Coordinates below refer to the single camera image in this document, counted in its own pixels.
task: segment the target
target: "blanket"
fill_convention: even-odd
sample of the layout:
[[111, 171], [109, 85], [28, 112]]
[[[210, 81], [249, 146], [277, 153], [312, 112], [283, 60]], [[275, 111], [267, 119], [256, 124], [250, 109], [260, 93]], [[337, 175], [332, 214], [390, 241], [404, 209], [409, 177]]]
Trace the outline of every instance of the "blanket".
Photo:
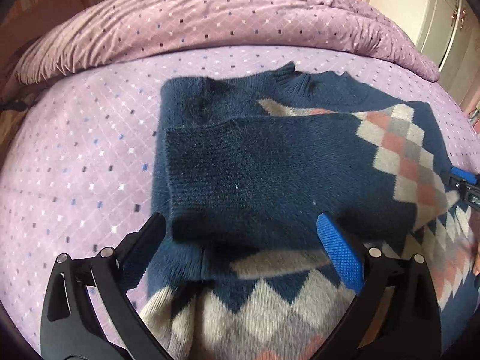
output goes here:
[[440, 75], [404, 31], [361, 0], [105, 0], [35, 42], [0, 103], [88, 68], [237, 44], [347, 51], [396, 63], [426, 80]]
[[141, 316], [174, 358], [311, 356], [354, 296], [317, 238], [324, 211], [387, 255], [424, 254], [442, 323], [454, 312], [471, 211], [440, 180], [452, 164], [428, 104], [293, 63], [161, 96], [152, 210], [168, 227]]

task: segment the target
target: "sweater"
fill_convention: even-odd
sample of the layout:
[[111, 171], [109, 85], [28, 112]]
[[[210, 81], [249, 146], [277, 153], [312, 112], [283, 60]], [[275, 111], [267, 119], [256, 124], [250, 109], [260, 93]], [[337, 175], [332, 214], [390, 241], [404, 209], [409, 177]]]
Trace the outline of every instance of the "sweater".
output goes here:
[[176, 358], [253, 359], [287, 350], [285, 340], [286, 358], [318, 347], [353, 297], [318, 240], [322, 212], [409, 257], [409, 237], [467, 211], [440, 180], [452, 164], [430, 106], [347, 73], [289, 63], [171, 79], [161, 97], [152, 211], [167, 234], [142, 316]]

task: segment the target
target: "purple bed sheet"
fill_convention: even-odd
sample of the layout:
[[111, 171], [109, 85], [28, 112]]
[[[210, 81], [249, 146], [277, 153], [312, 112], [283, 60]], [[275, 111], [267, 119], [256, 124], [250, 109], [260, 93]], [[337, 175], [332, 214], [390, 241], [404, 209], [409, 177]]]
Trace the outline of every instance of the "purple bed sheet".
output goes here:
[[[431, 105], [453, 165], [480, 171], [480, 143], [437, 84], [390, 62], [289, 46], [232, 46], [157, 55], [85, 71], [45, 91], [0, 173], [0, 300], [39, 350], [42, 303], [55, 257], [116, 246], [150, 214], [159, 90], [177, 76], [235, 77], [294, 61], [297, 70], [347, 71], [405, 101]], [[90, 289], [106, 334], [119, 343]], [[140, 311], [145, 278], [129, 292]]]

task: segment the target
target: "polka dot fabric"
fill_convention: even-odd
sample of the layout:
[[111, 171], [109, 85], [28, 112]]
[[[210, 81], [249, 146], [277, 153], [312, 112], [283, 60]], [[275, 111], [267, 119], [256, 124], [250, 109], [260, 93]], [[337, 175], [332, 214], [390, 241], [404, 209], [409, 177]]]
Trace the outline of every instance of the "polka dot fabric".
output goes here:
[[282, 44], [349, 51], [435, 81], [438, 67], [361, 0], [105, 0], [42, 37], [21, 58], [4, 99], [25, 84], [183, 48]]
[[[149, 216], [165, 80], [244, 76], [289, 61], [311, 73], [346, 71], [402, 100], [428, 102], [452, 163], [479, 171], [478, 138], [450, 96], [438, 84], [378, 59], [306, 47], [232, 46], [157, 55], [64, 78], [28, 113], [0, 174], [0, 299], [36, 349], [55, 257], [93, 256], [116, 246]], [[129, 297], [140, 310], [145, 281]], [[115, 340], [104, 312], [100, 319]]]

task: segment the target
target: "blue gripper pad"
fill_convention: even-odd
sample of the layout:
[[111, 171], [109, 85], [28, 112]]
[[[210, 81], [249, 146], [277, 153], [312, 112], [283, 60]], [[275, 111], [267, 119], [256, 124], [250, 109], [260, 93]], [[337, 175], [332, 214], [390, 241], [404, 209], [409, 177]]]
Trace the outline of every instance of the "blue gripper pad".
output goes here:
[[364, 284], [362, 262], [327, 214], [317, 218], [317, 235], [345, 287], [359, 294]]
[[466, 180], [466, 182], [471, 184], [471, 185], [477, 185], [477, 175], [475, 175], [473, 173], [466, 172], [465, 170], [457, 168], [456, 166], [454, 166], [452, 168], [450, 173], [453, 173], [456, 176], [461, 177], [462, 179]]

